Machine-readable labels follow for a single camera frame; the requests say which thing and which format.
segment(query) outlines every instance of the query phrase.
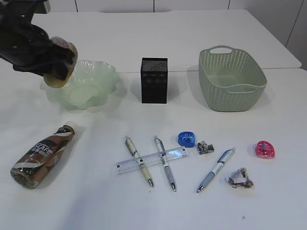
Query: blue pen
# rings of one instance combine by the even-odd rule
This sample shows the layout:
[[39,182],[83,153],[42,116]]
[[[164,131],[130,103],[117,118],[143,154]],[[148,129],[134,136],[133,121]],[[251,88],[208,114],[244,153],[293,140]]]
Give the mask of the blue pen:
[[229,158],[234,154],[235,150],[236,150],[235,148],[232,148],[232,149],[227,150],[223,153],[223,155],[217,161],[217,164],[215,165],[215,167],[211,170],[210,173],[208,173],[208,175],[205,177],[205,179],[203,179],[203,181],[201,182],[201,184],[200,184],[200,186],[197,190],[197,193],[199,193],[202,189],[204,189],[209,184],[209,182],[215,177],[215,175],[224,166],[226,161],[228,161]]

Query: pen tip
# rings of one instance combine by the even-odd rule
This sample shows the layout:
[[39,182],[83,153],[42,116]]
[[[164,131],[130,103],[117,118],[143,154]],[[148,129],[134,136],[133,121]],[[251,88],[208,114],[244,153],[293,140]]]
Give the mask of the pen tip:
[[197,193],[199,193],[202,189],[203,189],[203,186],[201,185],[201,186],[198,188]]
[[176,185],[174,183],[172,183],[172,187],[173,187],[173,190],[175,192],[176,191]]
[[152,179],[148,179],[148,183],[150,184],[151,187],[153,187],[154,183],[153,183]]

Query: plastic bottle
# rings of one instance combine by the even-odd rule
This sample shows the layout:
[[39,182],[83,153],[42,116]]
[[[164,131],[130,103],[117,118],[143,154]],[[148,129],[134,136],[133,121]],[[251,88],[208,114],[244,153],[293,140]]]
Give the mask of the plastic bottle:
[[55,134],[38,142],[11,169],[14,180],[26,188],[35,188],[59,162],[63,151],[77,133],[78,126],[67,122]]

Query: green plastic basket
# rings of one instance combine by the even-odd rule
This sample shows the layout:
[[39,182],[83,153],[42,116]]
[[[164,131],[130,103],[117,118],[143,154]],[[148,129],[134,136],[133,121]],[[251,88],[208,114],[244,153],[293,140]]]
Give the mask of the green plastic basket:
[[[217,48],[225,48],[230,52],[213,52]],[[199,79],[208,106],[221,112],[250,109],[267,84],[262,69],[251,55],[228,46],[215,46],[201,51]]]

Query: ballpoint pen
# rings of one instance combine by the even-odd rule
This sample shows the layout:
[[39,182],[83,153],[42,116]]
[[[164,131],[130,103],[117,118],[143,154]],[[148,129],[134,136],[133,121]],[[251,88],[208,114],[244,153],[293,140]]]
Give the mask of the ballpoint pen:
[[[157,148],[158,148],[159,152],[165,151],[162,141],[157,136],[154,136],[154,141],[155,141],[155,143],[157,145]],[[175,184],[175,180],[174,180],[172,171],[171,171],[168,163],[166,162],[165,152],[163,152],[160,155],[160,158],[161,158],[162,164],[164,166],[164,171],[165,171],[167,180],[168,180],[169,184],[171,185],[172,189],[175,192],[176,191],[176,184]]]
[[145,165],[145,163],[143,162],[140,154],[138,153],[138,151],[136,150],[132,140],[129,138],[129,137],[126,137],[126,146],[127,148],[129,149],[129,152],[131,153],[131,155],[137,159],[136,162],[140,168],[140,171],[142,172],[145,180],[147,180],[147,182],[149,183],[149,185],[151,187],[153,187],[153,180],[152,180],[152,177],[150,176],[148,170],[147,170],[147,167]]
[[229,150],[227,150],[223,153],[223,155],[217,161],[217,164],[215,165],[215,167],[211,170],[210,173],[208,173],[208,175],[205,177],[205,179],[203,179],[203,181],[201,182],[201,184],[200,184],[200,186],[197,190],[197,193],[199,193],[202,189],[204,189],[209,184],[209,182],[215,177],[215,175],[224,166],[226,161],[228,161],[229,158],[234,154],[235,150],[236,150],[235,148],[232,148],[232,149],[229,149]]

